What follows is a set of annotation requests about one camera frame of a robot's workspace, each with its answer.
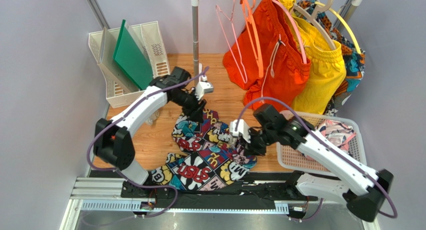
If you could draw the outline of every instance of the white storage bin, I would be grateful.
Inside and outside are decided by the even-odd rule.
[[[158,21],[130,26],[140,39],[144,55],[149,57],[152,66],[153,77],[170,74],[169,60],[167,59],[163,38],[159,29]],[[110,29],[109,32],[117,39],[120,28]],[[89,33],[88,44],[95,59],[98,58],[102,41],[102,31]],[[102,71],[106,82],[106,100],[113,108],[128,106],[132,104],[144,91],[125,92],[107,74]]]
[[[283,114],[287,119],[293,117],[293,114],[289,110],[284,110],[281,114]],[[345,125],[351,126],[356,132],[356,136],[349,142],[349,153],[355,160],[367,165],[363,138],[360,133],[360,128],[354,121],[341,117],[325,116],[306,112],[297,112],[297,114],[315,127],[324,120],[339,121]],[[335,177],[335,175],[328,171],[323,165],[319,164],[315,160],[307,159],[300,151],[294,150],[289,146],[281,146],[277,143],[276,151],[278,153],[278,162],[284,168]]]

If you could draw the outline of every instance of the comic print fabric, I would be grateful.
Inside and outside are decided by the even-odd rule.
[[[213,191],[241,179],[256,165],[256,156],[244,156],[239,140],[230,135],[229,126],[216,111],[204,109],[203,123],[187,118],[183,113],[179,116],[171,135],[189,155],[169,153],[165,165],[151,172],[155,184]]]

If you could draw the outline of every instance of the laundry basket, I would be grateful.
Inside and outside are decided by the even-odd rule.
[[[281,114],[283,114],[287,119],[293,117],[293,114],[289,110],[284,110],[281,112]],[[347,126],[351,126],[356,132],[356,136],[350,140],[348,152],[355,160],[364,165],[367,165],[363,138],[360,133],[360,128],[354,121],[341,117],[325,116],[306,112],[297,112],[297,114],[315,127],[324,120],[339,121]],[[278,153],[278,162],[284,168],[335,177],[335,175],[328,171],[323,165],[315,160],[307,159],[300,151],[294,150],[289,146],[281,146],[279,143],[277,143],[276,151]]]
[[[166,50],[163,43],[163,38],[159,29],[158,21],[132,25],[130,26],[139,38],[144,48],[145,57],[149,58],[152,66],[153,77],[170,74],[169,60],[167,59]],[[118,38],[120,28],[110,29],[109,32],[114,38]],[[98,58],[102,41],[102,31],[89,33],[88,44],[91,53],[95,59]],[[125,92],[117,83],[109,77],[108,72],[102,69],[103,77],[106,82],[106,100],[113,108],[119,108],[132,104],[143,90],[136,92]]]

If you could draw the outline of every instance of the wooden table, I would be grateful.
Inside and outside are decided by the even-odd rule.
[[[227,71],[222,65],[223,54],[201,54],[200,63],[210,66],[207,72],[208,81],[214,86],[214,92],[207,94],[207,108],[217,111],[222,122],[230,123],[238,118],[243,109],[243,97],[246,91],[232,83]],[[169,54],[170,70],[179,66],[193,74],[192,54]],[[126,107],[109,108],[107,118],[122,112]],[[167,153],[181,153],[178,145],[172,139],[172,130],[181,112],[181,107],[169,102],[160,109],[160,116],[152,126],[142,125],[133,137],[136,150],[136,160],[147,170],[153,170],[165,164]],[[260,126],[253,116],[253,110],[248,109],[243,119],[249,126]],[[280,166],[277,160],[276,145],[267,148],[266,156],[257,158],[257,164],[252,169],[256,172],[292,172]],[[96,166],[110,167],[100,159],[95,159]]]

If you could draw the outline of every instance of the green folder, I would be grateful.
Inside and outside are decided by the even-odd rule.
[[[133,29],[123,19],[112,58],[139,89],[145,90],[153,79],[153,69],[136,43],[139,40],[133,39],[129,31]]]

